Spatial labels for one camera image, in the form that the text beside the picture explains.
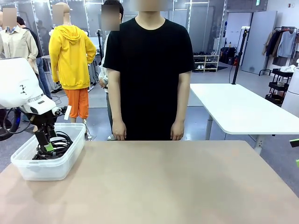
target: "black t-shirt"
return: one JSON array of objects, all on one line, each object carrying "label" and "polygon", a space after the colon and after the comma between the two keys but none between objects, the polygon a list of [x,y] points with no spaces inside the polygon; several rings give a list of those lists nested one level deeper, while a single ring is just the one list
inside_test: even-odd
[{"label": "black t-shirt", "polygon": [[37,49],[38,49],[38,54],[37,54],[36,58],[41,57],[41,52],[40,52],[40,50],[39,50],[39,45],[38,45],[38,38],[37,38],[37,35],[36,35],[31,29],[29,29],[28,27],[24,27],[23,29],[27,29],[27,30],[30,31],[31,35],[33,36],[33,38],[34,38],[34,40],[35,40],[35,42],[36,42],[36,46],[37,46]]},{"label": "black t-shirt", "polygon": [[103,66],[121,73],[121,115],[127,139],[170,139],[179,74],[195,68],[187,30],[169,20],[158,29],[146,30],[133,18],[109,34]]}]

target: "yellow hoodie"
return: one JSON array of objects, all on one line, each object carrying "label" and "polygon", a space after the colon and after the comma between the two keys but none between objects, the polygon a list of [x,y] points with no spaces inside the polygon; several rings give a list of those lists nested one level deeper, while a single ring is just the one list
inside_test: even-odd
[{"label": "yellow hoodie", "polygon": [[60,81],[66,90],[89,87],[87,64],[93,62],[96,48],[83,30],[76,26],[55,27],[49,42],[49,54],[54,82]]}]

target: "man's hand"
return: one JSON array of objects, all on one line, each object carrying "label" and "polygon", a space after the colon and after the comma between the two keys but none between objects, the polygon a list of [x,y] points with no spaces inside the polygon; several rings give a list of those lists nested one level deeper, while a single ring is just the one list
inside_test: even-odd
[{"label": "man's hand", "polygon": [[127,138],[127,128],[122,120],[113,121],[112,131],[115,138],[118,141],[124,141]]},{"label": "man's hand", "polygon": [[34,69],[34,62],[31,58],[28,58],[27,61],[29,62],[30,66],[32,67],[32,69]]},{"label": "man's hand", "polygon": [[103,79],[102,78],[100,78],[100,86],[102,87],[102,88],[106,88],[106,84],[103,82]]},{"label": "man's hand", "polygon": [[184,136],[184,122],[175,121],[171,127],[170,139],[173,141],[179,141]]}]

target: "orange shorts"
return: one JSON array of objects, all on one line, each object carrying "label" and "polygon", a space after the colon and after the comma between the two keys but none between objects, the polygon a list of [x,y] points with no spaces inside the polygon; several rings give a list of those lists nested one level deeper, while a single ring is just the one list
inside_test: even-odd
[{"label": "orange shorts", "polygon": [[69,105],[71,106],[71,118],[88,118],[88,91],[87,88],[80,90],[64,90],[67,98],[69,99]]}]

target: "hood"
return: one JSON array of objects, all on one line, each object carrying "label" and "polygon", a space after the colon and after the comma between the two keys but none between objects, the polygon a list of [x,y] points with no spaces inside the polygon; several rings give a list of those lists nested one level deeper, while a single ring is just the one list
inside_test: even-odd
[{"label": "hood", "polygon": [[76,26],[58,26],[55,27],[61,35],[67,39],[71,44],[75,44],[81,38],[82,30]]}]

